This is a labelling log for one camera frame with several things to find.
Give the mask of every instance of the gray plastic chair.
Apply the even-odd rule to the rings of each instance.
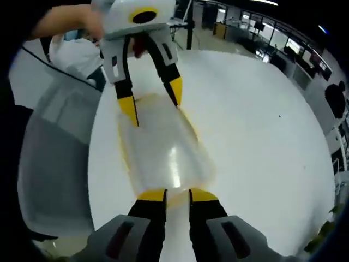
[[[101,93],[50,68],[45,73],[53,83],[29,120],[21,152],[22,216],[41,234],[89,234],[88,148]]]

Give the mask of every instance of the transparent plastic container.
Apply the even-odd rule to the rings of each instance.
[[[136,101],[140,126],[120,114],[119,138],[136,195],[166,188],[168,200],[191,187],[202,187],[214,168],[198,136],[181,109],[167,95],[150,94]]]

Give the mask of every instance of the white tabletop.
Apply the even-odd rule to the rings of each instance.
[[[296,254],[334,205],[334,175],[325,137],[310,107],[275,66],[214,51],[181,51],[182,108],[213,160],[207,190],[228,215],[261,231],[269,246]],[[135,97],[165,93],[148,55],[129,59]],[[118,138],[120,109],[106,85],[91,136],[88,187],[95,229],[136,200]],[[188,206],[167,210],[161,261],[195,261]]]

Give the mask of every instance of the floor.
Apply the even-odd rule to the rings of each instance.
[[[187,31],[180,29],[176,32],[175,42],[178,50],[186,49]],[[258,58],[241,45],[218,39],[212,35],[212,31],[196,28],[192,39],[193,50],[212,50]],[[61,237],[54,241],[35,242],[35,244],[52,258],[69,257],[83,249],[87,244],[87,236]]]

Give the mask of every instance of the ceiling light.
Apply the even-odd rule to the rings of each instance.
[[[258,2],[262,2],[262,3],[265,3],[265,4],[272,4],[274,6],[279,6],[277,2],[273,2],[273,1],[270,1],[270,0],[252,0],[252,1],[258,1]]]
[[[328,34],[325,28],[323,28],[322,26],[318,26],[318,27],[321,29],[322,32],[324,32],[325,34]]]

